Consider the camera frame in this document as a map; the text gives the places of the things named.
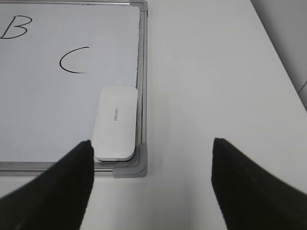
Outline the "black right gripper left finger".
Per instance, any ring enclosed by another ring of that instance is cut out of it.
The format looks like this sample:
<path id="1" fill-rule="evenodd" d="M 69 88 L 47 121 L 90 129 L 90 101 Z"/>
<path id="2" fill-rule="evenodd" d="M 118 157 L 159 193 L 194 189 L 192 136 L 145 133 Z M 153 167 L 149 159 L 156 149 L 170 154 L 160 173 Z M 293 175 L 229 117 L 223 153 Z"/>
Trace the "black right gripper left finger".
<path id="1" fill-rule="evenodd" d="M 94 183 L 94 149 L 80 142 L 35 179 L 0 199 L 2 230 L 78 230 Z"/>

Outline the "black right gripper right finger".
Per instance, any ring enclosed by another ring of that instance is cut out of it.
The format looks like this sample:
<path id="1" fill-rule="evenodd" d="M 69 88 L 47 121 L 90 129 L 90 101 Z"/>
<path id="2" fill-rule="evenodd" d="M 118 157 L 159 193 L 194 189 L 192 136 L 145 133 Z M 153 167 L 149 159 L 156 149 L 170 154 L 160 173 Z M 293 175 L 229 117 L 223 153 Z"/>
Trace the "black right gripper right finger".
<path id="1" fill-rule="evenodd" d="M 307 195 L 223 138 L 213 142 L 211 182 L 229 230 L 307 228 Z"/>

